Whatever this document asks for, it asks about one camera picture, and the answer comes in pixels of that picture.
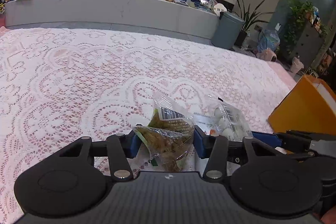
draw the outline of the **barcode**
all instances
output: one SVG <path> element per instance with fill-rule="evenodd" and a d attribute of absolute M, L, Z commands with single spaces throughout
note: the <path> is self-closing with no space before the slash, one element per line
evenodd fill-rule
<path fill-rule="evenodd" d="M 174 110 L 161 107 L 162 120 L 172 120 L 177 118 L 184 118 L 184 115 Z"/>
<path fill-rule="evenodd" d="M 224 108 L 225 108 L 225 110 L 226 110 L 226 113 L 227 113 L 227 115 L 228 115 L 228 117 L 229 117 L 230 122 L 231 122 L 232 124 L 237 124 L 237 121 L 236 121 L 235 117 L 233 116 L 233 114 L 232 114 L 232 112 L 231 112 L 231 109 L 228 108 L 228 107 L 226 107 L 226 106 L 224 106 Z"/>

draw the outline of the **metal rivet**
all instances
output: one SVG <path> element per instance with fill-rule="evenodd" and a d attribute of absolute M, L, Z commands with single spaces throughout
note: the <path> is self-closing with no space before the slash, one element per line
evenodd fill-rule
<path fill-rule="evenodd" d="M 117 170 L 113 175 L 119 179 L 125 179 L 128 178 L 131 173 L 127 170 Z"/>
<path fill-rule="evenodd" d="M 206 173 L 206 176 L 211 178 L 211 179 L 219 179 L 222 177 L 222 172 L 218 170 L 210 170 Z"/>

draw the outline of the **table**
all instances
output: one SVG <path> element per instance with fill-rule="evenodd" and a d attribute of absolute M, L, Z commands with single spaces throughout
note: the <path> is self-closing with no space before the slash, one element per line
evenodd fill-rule
<path fill-rule="evenodd" d="M 159 90 L 190 113 L 207 113 L 206 95 L 239 108 L 250 128 L 289 93 L 268 62 L 209 45 L 156 35 L 88 29 L 19 29 L 0 37 L 0 223 L 22 211 L 20 173 L 80 138 L 105 140 L 147 124 Z M 142 145 L 133 172 L 150 170 Z M 195 170 L 195 154 L 185 170 Z M 95 166 L 108 173 L 105 158 Z"/>

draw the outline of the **gray trash bin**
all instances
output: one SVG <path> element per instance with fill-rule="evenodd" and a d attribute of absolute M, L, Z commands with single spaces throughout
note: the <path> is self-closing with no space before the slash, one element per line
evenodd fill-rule
<path fill-rule="evenodd" d="M 225 12 L 219 22 L 211 43 L 220 48 L 231 49 L 245 21 L 237 15 Z"/>

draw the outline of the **orange box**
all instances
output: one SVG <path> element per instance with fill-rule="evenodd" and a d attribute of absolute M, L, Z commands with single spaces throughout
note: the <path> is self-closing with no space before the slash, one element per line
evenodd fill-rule
<path fill-rule="evenodd" d="M 304 75 L 268 117 L 274 132 L 336 135 L 336 95 L 322 79 Z"/>

